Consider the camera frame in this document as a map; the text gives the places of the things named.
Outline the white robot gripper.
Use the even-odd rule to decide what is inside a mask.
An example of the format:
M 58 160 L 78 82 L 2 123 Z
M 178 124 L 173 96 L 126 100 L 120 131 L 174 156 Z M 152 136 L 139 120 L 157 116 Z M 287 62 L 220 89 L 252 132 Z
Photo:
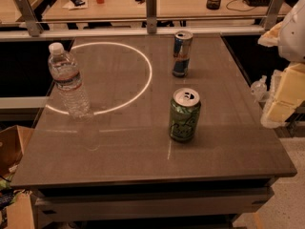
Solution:
M 279 55 L 292 62 L 283 72 L 274 71 L 260 119 L 263 127 L 277 128 L 305 101 L 305 0 L 298 0 L 282 22 L 259 37 L 258 44 L 278 45 Z

